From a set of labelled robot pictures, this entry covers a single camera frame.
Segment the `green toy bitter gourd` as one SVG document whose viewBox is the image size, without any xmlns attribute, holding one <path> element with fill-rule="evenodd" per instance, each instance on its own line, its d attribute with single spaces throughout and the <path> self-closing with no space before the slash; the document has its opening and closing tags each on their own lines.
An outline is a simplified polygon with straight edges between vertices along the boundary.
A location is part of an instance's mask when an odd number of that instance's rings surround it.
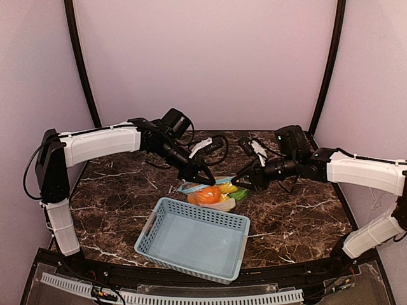
<svg viewBox="0 0 407 305">
<path fill-rule="evenodd" d="M 229 197 L 237 201 L 243 200 L 248 195 L 249 190 L 245 188 L 238 188 L 235 192 L 230 193 Z"/>
</svg>

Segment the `orange toy fruit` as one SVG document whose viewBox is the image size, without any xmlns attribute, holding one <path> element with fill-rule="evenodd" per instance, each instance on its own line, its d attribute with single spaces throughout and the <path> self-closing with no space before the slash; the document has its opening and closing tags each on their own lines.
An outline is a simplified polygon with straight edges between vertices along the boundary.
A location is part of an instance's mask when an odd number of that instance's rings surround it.
<svg viewBox="0 0 407 305">
<path fill-rule="evenodd" d="M 217 186 L 210 186 L 197 191 L 198 204 L 211 205 L 221 200 L 221 191 Z"/>
</svg>

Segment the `clear zip bag blue zipper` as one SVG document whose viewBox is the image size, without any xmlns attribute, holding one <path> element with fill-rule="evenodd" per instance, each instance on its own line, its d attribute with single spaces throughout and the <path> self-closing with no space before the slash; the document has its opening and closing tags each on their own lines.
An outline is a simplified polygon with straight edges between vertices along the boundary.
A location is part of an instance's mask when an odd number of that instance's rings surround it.
<svg viewBox="0 0 407 305">
<path fill-rule="evenodd" d="M 248 189 L 232 184 L 232 177 L 220 176 L 215 180 L 213 186 L 185 182 L 177 192 L 185 194 L 187 202 L 192 205 L 223 212 L 233 210 L 249 194 Z"/>
</svg>

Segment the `orange yellow toy mango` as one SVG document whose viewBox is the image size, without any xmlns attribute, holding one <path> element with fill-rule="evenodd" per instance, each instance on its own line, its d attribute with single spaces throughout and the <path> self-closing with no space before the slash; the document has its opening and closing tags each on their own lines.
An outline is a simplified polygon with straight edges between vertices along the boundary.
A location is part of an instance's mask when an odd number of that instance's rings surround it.
<svg viewBox="0 0 407 305">
<path fill-rule="evenodd" d="M 197 199 L 196 194 L 187 195 L 187 200 L 188 200 L 188 203 L 191 203 L 193 205 L 198 205 L 198 199 Z"/>
</svg>

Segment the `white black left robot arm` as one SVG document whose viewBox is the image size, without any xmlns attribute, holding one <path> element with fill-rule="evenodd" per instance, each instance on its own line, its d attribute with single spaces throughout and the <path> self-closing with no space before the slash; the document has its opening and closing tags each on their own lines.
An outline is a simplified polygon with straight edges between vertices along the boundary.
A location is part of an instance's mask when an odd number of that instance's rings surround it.
<svg viewBox="0 0 407 305">
<path fill-rule="evenodd" d="M 34 166 L 39 196 L 28 197 L 40 202 L 60 253 L 69 257 L 81 250 L 70 209 L 70 167 L 114 154 L 146 151 L 176 168 L 178 179 L 214 185 L 209 166 L 178 143 L 191 126 L 184 114 L 171 110 L 153 121 L 135 118 L 73 133 L 47 130 L 28 162 Z"/>
</svg>

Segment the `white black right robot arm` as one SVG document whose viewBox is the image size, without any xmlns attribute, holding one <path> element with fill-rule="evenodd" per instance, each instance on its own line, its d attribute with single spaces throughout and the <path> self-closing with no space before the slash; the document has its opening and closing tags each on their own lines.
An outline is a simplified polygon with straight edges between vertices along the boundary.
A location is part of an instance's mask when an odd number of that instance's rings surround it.
<svg viewBox="0 0 407 305">
<path fill-rule="evenodd" d="M 299 177 L 317 182 L 346 183 L 385 191 L 396 196 L 396 206 L 369 224 L 351 232 L 340 253 L 355 259 L 400 234 L 406 234 L 406 162 L 350 154 L 342 149 L 320 148 L 306 158 L 254 160 L 231 182 L 252 191 L 267 189 L 271 181 Z"/>
</svg>

